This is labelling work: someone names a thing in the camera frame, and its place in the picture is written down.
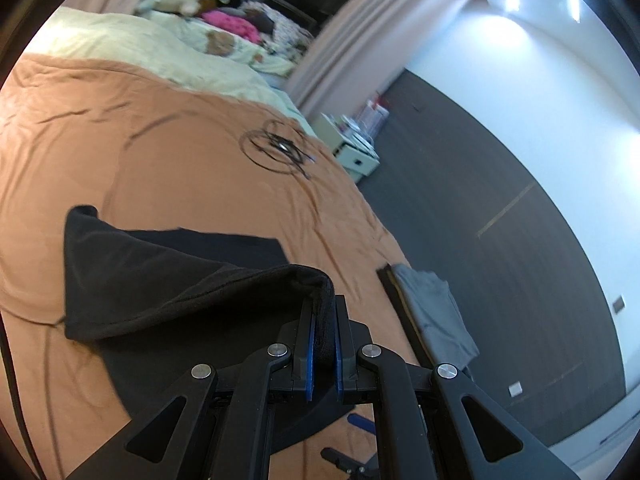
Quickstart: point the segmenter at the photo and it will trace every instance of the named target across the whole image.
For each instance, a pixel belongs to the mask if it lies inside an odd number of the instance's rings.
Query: gray folded cloth
[[[466,330],[449,283],[435,272],[413,270],[404,264],[392,269],[430,360],[434,365],[450,363],[464,369],[480,352]]]

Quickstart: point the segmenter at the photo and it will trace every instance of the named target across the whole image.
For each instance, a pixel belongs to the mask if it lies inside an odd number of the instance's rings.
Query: teddy bear
[[[150,10],[172,12],[190,18],[200,12],[200,0],[142,0],[136,7],[136,14],[142,15]]]
[[[222,30],[212,30],[207,33],[207,54],[214,56],[228,56],[236,46],[236,39]]]

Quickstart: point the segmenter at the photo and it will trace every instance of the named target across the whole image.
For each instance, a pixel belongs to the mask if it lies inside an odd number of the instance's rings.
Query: bed
[[[78,204],[126,230],[277,238],[290,262],[331,277],[374,341],[415,363],[376,275],[404,256],[290,100],[149,20],[78,12],[49,20],[0,91],[0,306],[47,477],[68,475],[129,420],[98,354],[64,334],[63,228]],[[308,133],[309,179],[241,153],[239,137],[270,119]],[[0,383],[0,418],[26,456]],[[357,460],[375,451],[341,419],[272,456],[270,478],[343,478],[325,446]]]
[[[184,18],[178,14],[157,10],[150,10],[142,14],[142,18],[157,23],[183,43],[203,54],[207,53],[208,34],[212,31],[225,32],[199,18]],[[235,34],[232,36],[234,37],[234,49],[226,58],[250,66],[263,75],[263,78],[266,78],[268,82],[273,81],[277,86],[281,86],[297,66],[289,59],[270,54],[263,46]]]

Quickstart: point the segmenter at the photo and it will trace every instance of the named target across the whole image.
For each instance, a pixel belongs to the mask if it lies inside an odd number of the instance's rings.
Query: white nightstand
[[[378,154],[372,147],[341,134],[334,122],[326,115],[322,114],[318,117],[311,127],[354,182],[371,174],[380,164]]]

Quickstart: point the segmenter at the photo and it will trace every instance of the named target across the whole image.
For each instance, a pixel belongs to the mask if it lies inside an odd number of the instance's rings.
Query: drawer
[[[360,152],[347,144],[334,150],[334,156],[335,160],[337,160],[343,168],[362,175],[370,174],[380,163],[376,158]]]

